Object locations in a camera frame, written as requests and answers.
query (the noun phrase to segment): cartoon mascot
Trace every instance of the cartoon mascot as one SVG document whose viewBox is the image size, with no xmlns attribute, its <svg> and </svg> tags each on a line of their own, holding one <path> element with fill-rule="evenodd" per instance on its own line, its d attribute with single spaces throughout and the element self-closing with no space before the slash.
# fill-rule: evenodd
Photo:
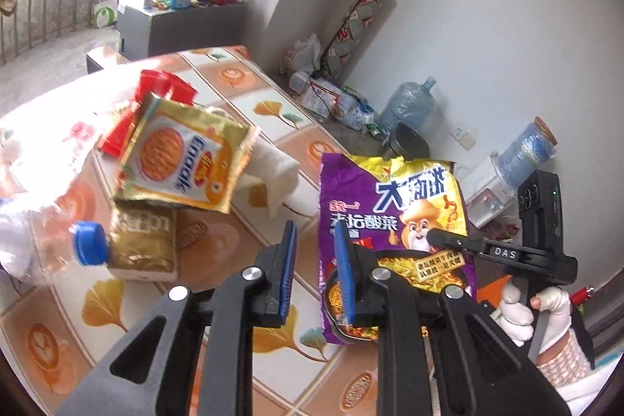
<svg viewBox="0 0 624 416">
<path fill-rule="evenodd" d="M 406 249 L 421 251 L 423 253 L 434 253 L 427 242 L 427 232 L 432 228 L 444 229 L 438 223 L 440 210 L 434 207 L 427 199 L 417 199 L 400 216 L 399 219 L 405 227 L 401 231 L 401 241 Z M 394 235 L 390 239 L 392 245 L 398 245 L 399 239 Z"/>
</svg>

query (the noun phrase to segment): red package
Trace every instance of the red package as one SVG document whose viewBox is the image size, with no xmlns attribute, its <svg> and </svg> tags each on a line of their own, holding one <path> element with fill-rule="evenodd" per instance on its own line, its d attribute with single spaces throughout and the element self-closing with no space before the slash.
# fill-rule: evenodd
<svg viewBox="0 0 624 416">
<path fill-rule="evenodd" d="M 134 91 L 133 100 L 119 112 L 119 121 L 115 127 L 110 130 L 108 135 L 102 137 L 99 144 L 99 148 L 102 151 L 117 159 L 121 157 L 126 135 L 132 124 L 132 118 L 141 106 L 143 97 L 148 92 L 188 105 L 193 104 L 193 99 L 197 94 L 197 91 L 177 74 L 158 69 L 143 69 Z"/>
</svg>

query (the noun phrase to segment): floor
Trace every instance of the floor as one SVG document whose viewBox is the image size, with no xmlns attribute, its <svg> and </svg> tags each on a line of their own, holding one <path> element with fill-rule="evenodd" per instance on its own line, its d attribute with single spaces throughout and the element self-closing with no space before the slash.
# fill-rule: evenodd
<svg viewBox="0 0 624 416">
<path fill-rule="evenodd" d="M 83 29 L 24 50 L 0 65 L 0 117 L 20 104 L 87 74 L 85 52 L 113 44 L 115 29 Z"/>
</svg>

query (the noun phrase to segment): hand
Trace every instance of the hand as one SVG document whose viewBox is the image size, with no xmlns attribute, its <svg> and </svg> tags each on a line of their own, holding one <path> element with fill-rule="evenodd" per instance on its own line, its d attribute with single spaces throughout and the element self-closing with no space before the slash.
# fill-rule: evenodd
<svg viewBox="0 0 624 416">
<path fill-rule="evenodd" d="M 531 298 L 530 305 L 537 310 L 550 310 L 540 346 L 540 354 L 543 354 L 566 335 L 572 325 L 570 296 L 563 289 L 551 286 Z M 520 290 L 513 279 L 503 286 L 502 299 L 492 318 L 519 347 L 533 336 L 533 313 L 520 303 Z"/>
</svg>

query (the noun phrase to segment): silver bolt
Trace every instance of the silver bolt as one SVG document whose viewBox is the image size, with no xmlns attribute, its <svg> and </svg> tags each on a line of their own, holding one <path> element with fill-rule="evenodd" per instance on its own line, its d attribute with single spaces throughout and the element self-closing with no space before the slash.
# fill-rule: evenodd
<svg viewBox="0 0 624 416">
<path fill-rule="evenodd" d="M 381 267 L 373 269 L 370 274 L 372 275 L 372 278 L 376 281 L 387 281 L 392 275 L 390 273 L 390 270 Z"/>
<path fill-rule="evenodd" d="M 172 287 L 169 290 L 169 297 L 174 302 L 179 302 L 180 300 L 184 300 L 188 296 L 188 289 L 183 285 L 177 285 L 176 287 Z"/>
<path fill-rule="evenodd" d="M 459 300 L 464 296 L 464 290 L 458 285 L 451 284 L 444 288 L 444 294 L 451 300 Z"/>
<path fill-rule="evenodd" d="M 245 268 L 243 270 L 243 278 L 246 281 L 255 281 L 256 279 L 260 279 L 262 276 L 262 270 L 257 266 L 250 266 L 249 268 Z"/>
</svg>

